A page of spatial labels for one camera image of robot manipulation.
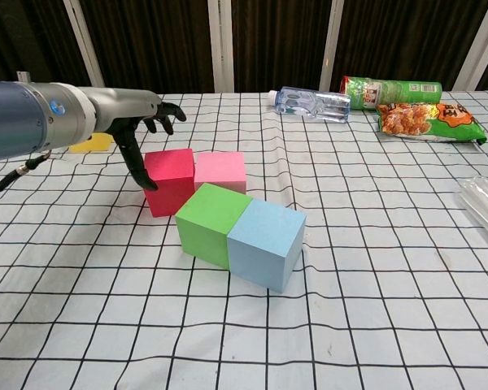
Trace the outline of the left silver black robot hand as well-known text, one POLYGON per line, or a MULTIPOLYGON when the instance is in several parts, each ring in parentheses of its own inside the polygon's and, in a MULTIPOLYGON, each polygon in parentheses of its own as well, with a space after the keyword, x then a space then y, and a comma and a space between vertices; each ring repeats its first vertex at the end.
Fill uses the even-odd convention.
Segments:
POLYGON ((81 90, 94 105, 94 131, 104 132, 113 137, 129 173, 142 189, 157 190, 158 185, 150 178, 145 168, 135 131, 139 123, 144 123, 148 132, 155 133, 155 123, 160 122, 164 131, 172 135, 173 128, 169 117, 173 116, 184 122, 184 111, 176 104, 164 102, 158 94, 149 90, 99 87, 83 87, 81 90))

